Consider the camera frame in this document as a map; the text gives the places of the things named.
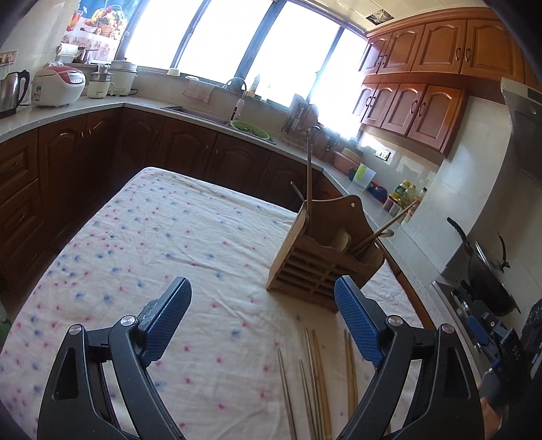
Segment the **stainless steel kettle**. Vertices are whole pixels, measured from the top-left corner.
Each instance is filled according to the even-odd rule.
[[[21,94],[21,80],[24,89]],[[0,119],[15,114],[17,107],[23,102],[30,85],[30,73],[27,70],[12,72],[0,80]]]

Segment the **silver screw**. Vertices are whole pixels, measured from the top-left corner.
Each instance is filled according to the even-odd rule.
[[[74,326],[71,326],[68,330],[69,334],[76,335],[81,331],[81,326],[79,324],[75,324]]]
[[[448,333],[448,334],[454,334],[455,332],[454,326],[452,324],[444,323],[442,324],[442,329],[444,330],[445,333]]]
[[[400,327],[401,325],[403,325],[403,320],[400,316],[397,315],[391,315],[390,317],[388,317],[388,322],[394,327]]]
[[[136,321],[136,317],[132,315],[126,315],[120,318],[120,324],[124,327],[132,325]]]

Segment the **dish cloth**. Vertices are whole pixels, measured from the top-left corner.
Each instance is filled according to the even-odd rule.
[[[190,80],[183,92],[183,95],[208,104],[209,99],[211,98],[211,93],[214,89],[215,86],[209,84],[208,82]]]

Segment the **black wok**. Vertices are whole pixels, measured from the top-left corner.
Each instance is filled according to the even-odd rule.
[[[473,249],[464,231],[456,222],[450,217],[447,220],[461,236],[463,248],[470,256],[468,277],[473,300],[482,300],[489,310],[497,316],[505,316],[514,309],[521,313],[518,305],[502,284],[501,274],[504,272],[504,268],[509,268],[510,265],[506,261],[506,246],[500,234],[502,263],[495,263],[486,257],[478,242],[475,243],[475,249]]]

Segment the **rice cooker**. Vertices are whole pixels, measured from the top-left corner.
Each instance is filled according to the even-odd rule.
[[[111,62],[109,71],[113,73],[111,82],[115,87],[111,87],[109,95],[126,96],[130,94],[134,78],[137,74],[137,64],[126,60],[114,60]]]
[[[32,81],[32,104],[58,107],[77,101],[85,88],[83,72],[70,66],[45,67]]]

